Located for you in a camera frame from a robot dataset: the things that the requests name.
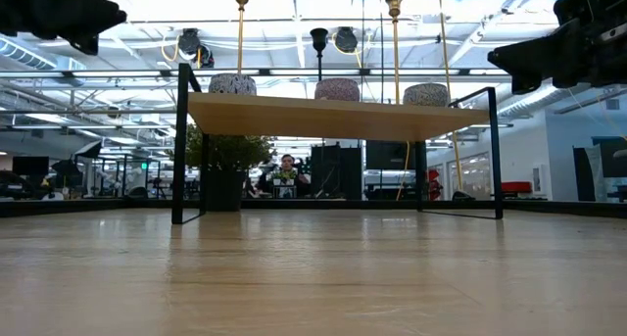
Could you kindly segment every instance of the ceiling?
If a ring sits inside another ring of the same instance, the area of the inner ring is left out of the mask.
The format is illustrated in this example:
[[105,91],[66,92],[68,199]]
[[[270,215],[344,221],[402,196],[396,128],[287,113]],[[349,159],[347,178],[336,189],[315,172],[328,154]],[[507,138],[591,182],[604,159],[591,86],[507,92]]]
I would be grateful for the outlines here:
[[[126,24],[118,25],[100,35],[100,52],[85,56],[64,40],[42,41],[30,34],[16,39],[24,48],[40,56],[60,61],[72,58],[89,71],[104,70],[167,70],[176,69],[178,58],[173,45],[184,28],[200,29],[200,37],[209,46],[216,60],[216,69],[237,66],[238,11],[235,0],[111,0],[128,13]],[[442,0],[446,16],[446,46],[453,69],[492,69],[488,52],[498,46],[544,36],[557,27],[553,14],[555,0]],[[402,69],[444,67],[444,43],[439,0],[404,0],[399,22],[399,61]],[[324,51],[325,69],[391,69],[394,67],[393,26],[388,7],[382,0],[250,0],[244,24],[243,66],[245,69],[315,69],[316,51],[309,31],[324,27],[331,35],[340,26],[350,26],[358,37],[358,54],[347,55],[329,43]],[[0,56],[0,69],[28,71],[29,67]],[[417,82],[444,82],[444,74],[420,77],[404,76],[402,91]],[[365,102],[393,99],[393,78],[354,76],[362,88]],[[201,78],[207,85],[208,77]],[[311,98],[315,76],[255,76],[260,95]],[[459,98],[486,86],[509,90],[508,77],[480,75],[454,78],[452,97]],[[20,105],[20,109],[52,110],[63,105],[80,103],[85,109],[118,107],[130,110],[173,110],[175,78],[103,77],[87,79],[78,85],[59,83],[52,79],[23,78],[2,82],[9,86],[34,90],[46,99],[42,103]],[[11,95],[24,95],[9,90]],[[5,109],[11,109],[2,103]],[[26,123],[42,120],[22,117]],[[91,116],[75,122],[98,124],[144,124],[140,116],[112,120],[107,116]],[[174,124],[174,115],[152,117],[149,124]],[[146,144],[164,144],[161,137],[139,138]]]

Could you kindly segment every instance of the pot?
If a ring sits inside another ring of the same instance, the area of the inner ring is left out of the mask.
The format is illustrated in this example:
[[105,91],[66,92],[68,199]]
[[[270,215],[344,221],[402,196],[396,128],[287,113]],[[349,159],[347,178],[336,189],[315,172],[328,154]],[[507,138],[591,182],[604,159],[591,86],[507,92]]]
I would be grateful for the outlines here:
[[246,172],[211,169],[207,173],[207,210],[238,212],[242,205],[242,189]]
[[403,96],[404,105],[447,107],[449,91],[439,83],[423,83],[408,87]]
[[257,84],[248,75],[221,73],[212,77],[212,81],[209,84],[209,92],[257,95]]
[[357,82],[343,77],[328,78],[315,86],[316,100],[359,101]]

